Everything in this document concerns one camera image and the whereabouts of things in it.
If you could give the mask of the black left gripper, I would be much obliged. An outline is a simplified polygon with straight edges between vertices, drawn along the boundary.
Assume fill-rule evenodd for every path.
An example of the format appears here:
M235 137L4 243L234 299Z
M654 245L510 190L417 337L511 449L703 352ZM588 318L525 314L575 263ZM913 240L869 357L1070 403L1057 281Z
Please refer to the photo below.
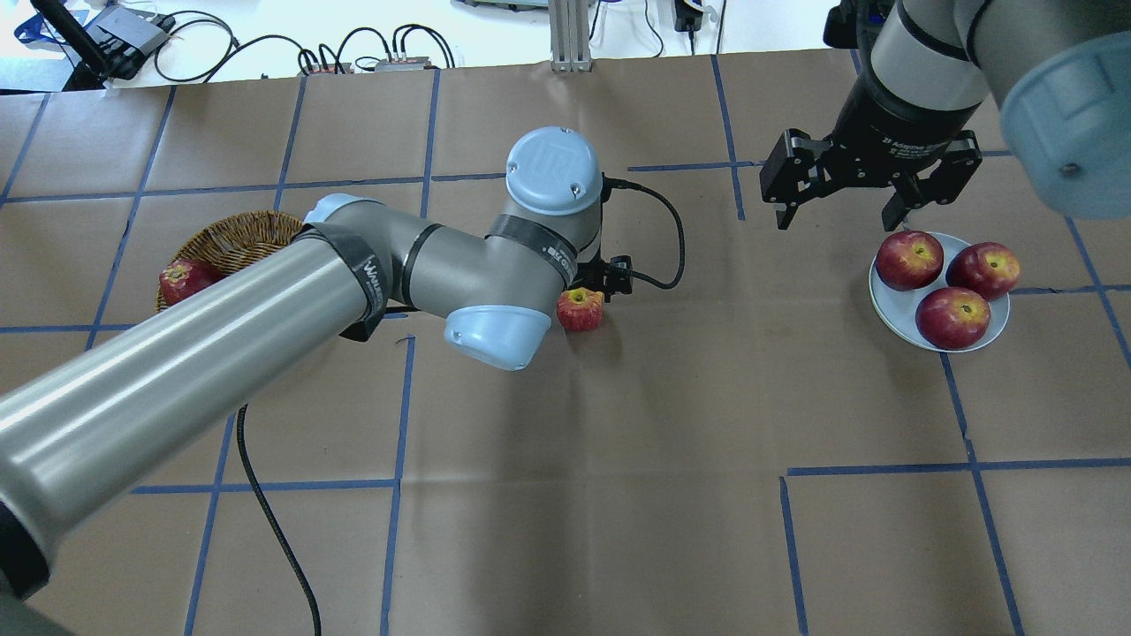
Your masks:
M575 278L575 289L587 289L602 294L605 299L613 295L633 294L633 259L630 256L618 256L610 261L595 256L590 261L579 264Z

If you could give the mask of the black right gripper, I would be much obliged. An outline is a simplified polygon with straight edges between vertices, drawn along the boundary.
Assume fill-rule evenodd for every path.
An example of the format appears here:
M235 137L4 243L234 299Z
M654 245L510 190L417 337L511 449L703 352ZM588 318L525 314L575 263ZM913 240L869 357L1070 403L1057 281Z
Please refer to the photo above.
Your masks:
M915 204L956 201L982 161L966 128L976 109L922 108L860 75L831 134L815 140L789 128L770 152L760 188L776 205L777 229L787 231L805 201L849 186L897 189L881 210L884 232L896 232Z

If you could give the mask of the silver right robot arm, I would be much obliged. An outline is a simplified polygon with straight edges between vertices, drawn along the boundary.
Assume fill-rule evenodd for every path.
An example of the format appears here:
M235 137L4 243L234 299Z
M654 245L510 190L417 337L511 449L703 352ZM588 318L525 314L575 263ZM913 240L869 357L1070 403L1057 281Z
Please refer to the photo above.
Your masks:
M983 160L967 122L988 98L1041 201L1070 218L1126 217L1126 1L840 1L823 38L860 54L860 76L831 134L788 129L765 162L780 230L847 188L892 189L889 232L953 204Z

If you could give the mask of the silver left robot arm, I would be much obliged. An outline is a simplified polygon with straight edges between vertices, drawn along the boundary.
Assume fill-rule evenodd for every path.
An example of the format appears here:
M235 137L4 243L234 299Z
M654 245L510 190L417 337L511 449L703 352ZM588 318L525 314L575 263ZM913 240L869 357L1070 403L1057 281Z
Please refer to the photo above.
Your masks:
M5 394L5 593L44 587L64 536L308 351L371 338L391 301L444 319L460 353L525 369L599 247L603 188L592 141L542 126L513 141L485 235L331 194L277 253Z

